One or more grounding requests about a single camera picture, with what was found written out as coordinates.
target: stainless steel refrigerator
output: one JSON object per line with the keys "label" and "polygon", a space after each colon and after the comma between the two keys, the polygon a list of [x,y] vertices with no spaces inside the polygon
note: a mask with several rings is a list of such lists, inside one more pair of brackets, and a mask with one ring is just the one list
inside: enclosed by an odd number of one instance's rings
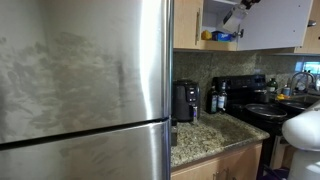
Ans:
{"label": "stainless steel refrigerator", "polygon": [[170,179],[171,0],[0,1],[0,179]]}

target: bottle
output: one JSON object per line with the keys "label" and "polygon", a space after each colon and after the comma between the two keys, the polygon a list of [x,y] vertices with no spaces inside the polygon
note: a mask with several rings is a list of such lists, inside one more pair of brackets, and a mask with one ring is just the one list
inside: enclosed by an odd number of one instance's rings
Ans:
{"label": "bottle", "polygon": [[218,92],[215,86],[212,86],[207,96],[207,112],[214,114],[217,112]]}
{"label": "bottle", "polygon": [[271,78],[271,80],[267,83],[267,91],[275,92],[278,89],[278,83],[276,78]]}
{"label": "bottle", "polygon": [[221,91],[218,95],[218,112],[225,112],[227,106],[226,82],[222,82]]}

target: cabinet door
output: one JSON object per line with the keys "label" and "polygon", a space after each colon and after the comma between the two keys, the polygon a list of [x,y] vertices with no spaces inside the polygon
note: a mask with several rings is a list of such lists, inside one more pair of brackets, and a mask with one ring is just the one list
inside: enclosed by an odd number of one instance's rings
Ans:
{"label": "cabinet door", "polygon": [[220,164],[218,159],[200,164],[171,176],[171,180],[218,180],[226,179],[226,164]]}
{"label": "cabinet door", "polygon": [[313,0],[262,0],[243,20],[238,50],[302,46]]}
{"label": "cabinet door", "polygon": [[172,180],[249,180],[255,179],[261,153],[261,144],[223,154],[171,174]]}
{"label": "cabinet door", "polygon": [[[320,23],[320,1],[314,0],[309,20]],[[303,46],[297,47],[295,53],[320,53],[320,26],[308,27],[304,38]]]}
{"label": "cabinet door", "polygon": [[317,25],[309,27],[306,34],[308,43],[308,53],[320,54],[320,1],[314,0],[311,10],[310,20],[315,20]]}
{"label": "cabinet door", "polygon": [[199,49],[203,0],[174,1],[174,48]]}

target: pan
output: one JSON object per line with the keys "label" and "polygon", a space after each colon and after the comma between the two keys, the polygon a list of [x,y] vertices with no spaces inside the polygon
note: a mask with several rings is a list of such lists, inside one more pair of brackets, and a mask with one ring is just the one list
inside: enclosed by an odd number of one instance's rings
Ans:
{"label": "pan", "polygon": [[279,106],[286,111],[301,113],[310,107],[312,103],[300,102],[294,100],[280,100]]}
{"label": "pan", "polygon": [[285,111],[265,104],[247,104],[245,108],[252,115],[263,119],[281,119],[287,115]]}

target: tile backsplash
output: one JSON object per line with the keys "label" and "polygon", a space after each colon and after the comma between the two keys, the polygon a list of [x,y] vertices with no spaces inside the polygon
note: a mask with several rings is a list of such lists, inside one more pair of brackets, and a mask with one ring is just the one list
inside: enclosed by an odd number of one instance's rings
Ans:
{"label": "tile backsplash", "polygon": [[260,55],[256,51],[245,52],[174,52],[173,79],[187,78],[199,83],[201,107],[205,107],[206,93],[213,77],[265,74],[275,77],[279,87],[295,73],[302,56]]}

